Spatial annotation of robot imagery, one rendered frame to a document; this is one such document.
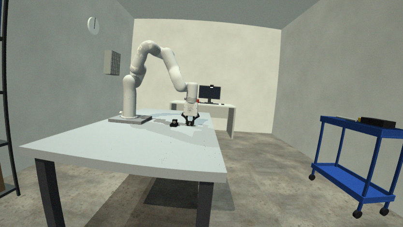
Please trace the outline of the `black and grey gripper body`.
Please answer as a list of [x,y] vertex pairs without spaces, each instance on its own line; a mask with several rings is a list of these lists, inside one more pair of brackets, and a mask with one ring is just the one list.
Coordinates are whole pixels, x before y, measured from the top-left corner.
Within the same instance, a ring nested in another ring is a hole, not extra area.
[[198,115],[198,103],[185,101],[183,115],[185,116],[197,116]]

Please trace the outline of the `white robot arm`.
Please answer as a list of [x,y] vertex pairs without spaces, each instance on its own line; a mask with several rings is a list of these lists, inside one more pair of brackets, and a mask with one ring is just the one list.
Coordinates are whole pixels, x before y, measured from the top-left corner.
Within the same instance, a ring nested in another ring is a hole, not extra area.
[[136,116],[136,88],[138,88],[145,76],[145,61],[148,53],[163,59],[171,81],[178,92],[187,92],[186,101],[197,102],[198,84],[184,82],[174,52],[170,48],[162,48],[154,41],[142,42],[130,66],[133,75],[126,75],[123,79],[123,111],[119,114],[124,119],[135,119]]

